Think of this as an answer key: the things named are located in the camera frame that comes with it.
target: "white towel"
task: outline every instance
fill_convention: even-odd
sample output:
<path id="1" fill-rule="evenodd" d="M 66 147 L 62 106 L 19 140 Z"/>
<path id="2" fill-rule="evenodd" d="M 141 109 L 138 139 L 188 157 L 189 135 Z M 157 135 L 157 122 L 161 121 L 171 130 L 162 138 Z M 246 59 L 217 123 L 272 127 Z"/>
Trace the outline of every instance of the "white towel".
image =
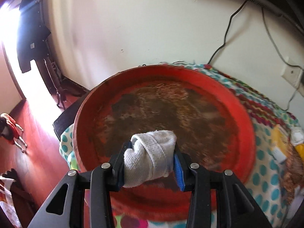
<path id="1" fill-rule="evenodd" d="M 173 170 L 176 136 L 162 130 L 135 134 L 132 149 L 124 154 L 124 187 L 141 185 L 147 180 L 167 177 Z"/>

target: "patterned cloth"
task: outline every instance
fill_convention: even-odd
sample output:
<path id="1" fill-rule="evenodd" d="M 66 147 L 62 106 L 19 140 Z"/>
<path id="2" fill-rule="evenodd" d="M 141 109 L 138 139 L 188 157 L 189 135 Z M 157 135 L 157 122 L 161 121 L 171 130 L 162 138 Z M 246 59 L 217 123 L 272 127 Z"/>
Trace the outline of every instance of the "patterned cloth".
<path id="1" fill-rule="evenodd" d="M 266 96 L 245 83 L 232 78 L 210 65 L 195 65 L 184 62 L 174 63 L 176 66 L 200 71 L 227 87 L 246 108 L 253 123 L 256 139 L 256 163 L 252 174 L 245 184 L 273 227 L 280 227 L 287 212 L 286 191 L 280 182 L 284 175 L 285 164 L 277 164 L 270 150 L 270 135 L 273 127 L 280 124 L 287 131 L 299 126 L 298 120 L 285 112 Z M 71 125 L 62 135 L 60 154 L 68 162 L 71 169 L 78 170 L 73 152 Z M 152 222 L 131 218 L 125 214 L 115 214 L 116 228 L 184 228 L 186 220 L 176 222 Z M 211 227 L 216 227 L 216 211 L 211 215 Z"/>
<path id="2" fill-rule="evenodd" d="M 22 228 L 14 207 L 11 185 L 15 180 L 0 176 L 0 208 L 15 228 Z"/>

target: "wall plate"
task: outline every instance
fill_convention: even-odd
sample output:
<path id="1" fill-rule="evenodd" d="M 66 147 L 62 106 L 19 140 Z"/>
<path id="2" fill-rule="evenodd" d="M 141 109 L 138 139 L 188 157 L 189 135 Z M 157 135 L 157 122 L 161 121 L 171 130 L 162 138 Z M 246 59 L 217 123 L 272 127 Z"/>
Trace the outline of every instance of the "wall plate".
<path id="1" fill-rule="evenodd" d="M 286 62 L 291 65 L 298 65 L 293 62 L 289 57 L 287 57 Z M 302 70 L 300 68 L 291 67 L 285 64 L 281 76 L 293 87 L 297 88 L 302 77 Z"/>

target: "red bowl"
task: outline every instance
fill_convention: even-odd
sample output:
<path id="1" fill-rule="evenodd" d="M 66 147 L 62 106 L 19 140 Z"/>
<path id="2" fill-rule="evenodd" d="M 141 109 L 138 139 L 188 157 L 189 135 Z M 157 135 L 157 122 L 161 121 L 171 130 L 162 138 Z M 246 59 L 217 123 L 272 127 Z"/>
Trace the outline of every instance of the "red bowl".
<path id="1" fill-rule="evenodd" d="M 92 90 L 81 105 L 74 125 L 73 146 L 82 172 L 93 170 L 108 158 L 100 158 L 94 148 L 92 131 L 94 119 L 102 110 L 111 110 L 123 94 L 148 85 L 153 81 L 168 80 L 191 85 L 208 96 L 222 115 L 228 115 L 235 126 L 236 135 L 228 145 L 229 152 L 221 162 L 221 170 L 231 169 L 245 183 L 255 161 L 255 140 L 251 120 L 240 101 L 219 82 L 198 71 L 170 65 L 151 65 L 120 72 Z M 115 209 L 141 219 L 174 221 L 187 219 L 191 193 L 173 192 L 171 189 L 152 185 L 122 188 L 111 193 Z M 216 207 L 215 193 L 212 193 L 212 208 Z"/>

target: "metal screw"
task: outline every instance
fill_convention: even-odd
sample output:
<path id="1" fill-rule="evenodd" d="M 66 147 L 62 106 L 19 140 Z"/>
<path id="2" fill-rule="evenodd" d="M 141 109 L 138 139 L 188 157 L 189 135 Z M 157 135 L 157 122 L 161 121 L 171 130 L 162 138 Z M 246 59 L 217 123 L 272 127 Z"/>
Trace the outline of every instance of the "metal screw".
<path id="1" fill-rule="evenodd" d="M 190 164 L 190 168 L 191 169 L 198 169 L 199 168 L 199 164 L 198 163 L 192 163 L 192 164 Z"/>
<path id="2" fill-rule="evenodd" d="M 73 177 L 76 175 L 76 171 L 75 170 L 70 170 L 68 173 L 68 176 Z"/>
<path id="3" fill-rule="evenodd" d="M 101 165 L 101 168 L 102 168 L 102 169 L 108 169 L 110 166 L 111 166 L 110 163 L 103 163 L 103 164 Z"/>
<path id="4" fill-rule="evenodd" d="M 225 170 L 224 172 L 225 172 L 226 176 L 232 176 L 232 174 L 233 174 L 232 170 Z"/>

